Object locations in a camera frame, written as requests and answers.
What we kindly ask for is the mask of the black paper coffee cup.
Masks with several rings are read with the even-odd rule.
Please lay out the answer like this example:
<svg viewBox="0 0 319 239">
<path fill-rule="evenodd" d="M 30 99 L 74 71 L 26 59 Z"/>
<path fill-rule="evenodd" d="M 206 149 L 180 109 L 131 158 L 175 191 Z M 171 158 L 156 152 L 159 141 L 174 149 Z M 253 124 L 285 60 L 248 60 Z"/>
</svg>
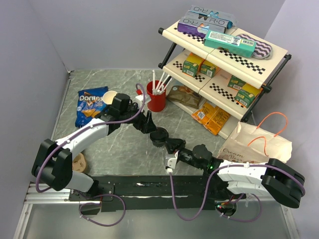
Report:
<svg viewBox="0 0 319 239">
<path fill-rule="evenodd" d="M 165 139 L 152 139 L 153 146 L 163 147 L 165 146 Z"/>
</svg>

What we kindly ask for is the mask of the black coffee cup lid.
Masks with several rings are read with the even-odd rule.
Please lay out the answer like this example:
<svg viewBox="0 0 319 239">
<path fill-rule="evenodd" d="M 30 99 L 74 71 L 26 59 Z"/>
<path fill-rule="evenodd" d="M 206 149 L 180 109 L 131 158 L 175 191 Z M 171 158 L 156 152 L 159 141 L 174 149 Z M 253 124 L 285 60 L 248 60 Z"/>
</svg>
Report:
<svg viewBox="0 0 319 239">
<path fill-rule="evenodd" d="M 154 143 L 163 143 L 169 137 L 168 131 L 163 127 L 157 127 L 157 130 L 150 133 L 150 139 Z"/>
</svg>

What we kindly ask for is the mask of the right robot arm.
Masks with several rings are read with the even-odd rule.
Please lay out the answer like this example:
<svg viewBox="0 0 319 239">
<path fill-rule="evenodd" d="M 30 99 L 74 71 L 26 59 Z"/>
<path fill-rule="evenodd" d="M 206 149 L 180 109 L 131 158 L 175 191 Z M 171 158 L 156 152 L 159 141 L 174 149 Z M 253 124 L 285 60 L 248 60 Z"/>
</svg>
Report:
<svg viewBox="0 0 319 239">
<path fill-rule="evenodd" d="M 296 209 L 305 195 L 305 178 L 296 170 L 271 158 L 266 163 L 235 163 L 214 157 L 204 144 L 192 150 L 179 138 L 167 138 L 165 167 L 171 173 L 178 162 L 201 169 L 206 180 L 204 199 L 227 200 L 241 194 L 271 196 L 276 202 Z"/>
</svg>

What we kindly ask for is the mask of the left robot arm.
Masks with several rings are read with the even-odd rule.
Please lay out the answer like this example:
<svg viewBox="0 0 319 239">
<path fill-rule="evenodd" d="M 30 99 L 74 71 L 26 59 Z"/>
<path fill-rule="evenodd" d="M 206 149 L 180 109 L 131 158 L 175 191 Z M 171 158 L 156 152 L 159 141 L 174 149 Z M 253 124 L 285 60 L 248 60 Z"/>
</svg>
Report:
<svg viewBox="0 0 319 239">
<path fill-rule="evenodd" d="M 91 176 L 72 169 L 72 161 L 88 146 L 118 129 L 121 124 L 132 124 L 143 134 L 156 131 L 152 113 L 145 113 L 144 105 L 150 102 L 147 94 L 131 100 L 126 94 L 117 93 L 107 105 L 84 127 L 57 141 L 46 139 L 39 147 L 31 173 L 36 182 L 44 182 L 60 191 L 80 191 L 87 200 L 98 196 L 99 183 Z"/>
</svg>

